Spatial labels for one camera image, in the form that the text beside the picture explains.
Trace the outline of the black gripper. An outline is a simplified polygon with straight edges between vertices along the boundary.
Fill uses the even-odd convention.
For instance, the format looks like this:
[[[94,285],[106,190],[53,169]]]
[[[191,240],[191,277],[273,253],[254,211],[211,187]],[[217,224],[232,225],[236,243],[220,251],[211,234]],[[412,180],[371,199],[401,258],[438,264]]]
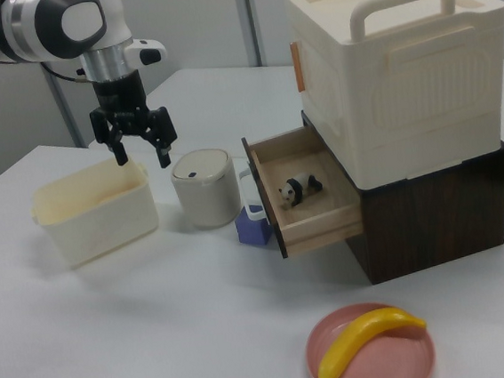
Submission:
[[[92,86],[99,104],[90,113],[95,140],[113,152],[117,164],[128,162],[122,138],[140,136],[156,148],[161,167],[168,167],[177,132],[166,107],[148,108],[139,72],[135,70],[112,81],[92,82]]]

